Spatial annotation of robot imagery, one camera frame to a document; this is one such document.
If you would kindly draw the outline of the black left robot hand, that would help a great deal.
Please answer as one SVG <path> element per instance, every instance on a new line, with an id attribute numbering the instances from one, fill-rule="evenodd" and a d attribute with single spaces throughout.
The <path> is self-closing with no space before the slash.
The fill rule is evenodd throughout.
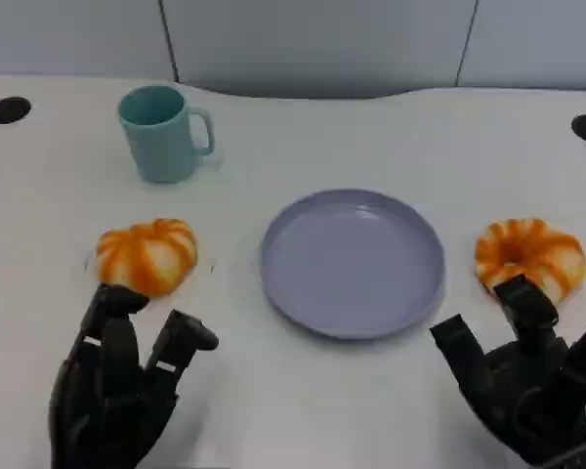
<path id="1" fill-rule="evenodd" d="M 169 422 L 195 353 L 218 347 L 199 319 L 173 310 L 141 365 L 131 317 L 148 302 L 122 285 L 98 286 L 52 390 L 52 467 L 137 467 Z"/>

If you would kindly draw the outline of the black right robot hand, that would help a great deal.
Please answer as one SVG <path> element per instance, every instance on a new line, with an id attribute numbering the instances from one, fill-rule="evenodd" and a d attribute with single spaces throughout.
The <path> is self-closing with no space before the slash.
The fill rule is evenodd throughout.
<path id="1" fill-rule="evenodd" d="M 586 331 L 555 332 L 553 302 L 518 275 L 494 288 L 516 339 L 488 353 L 459 315 L 431 327 L 483 426 L 534 468 L 586 468 Z"/>

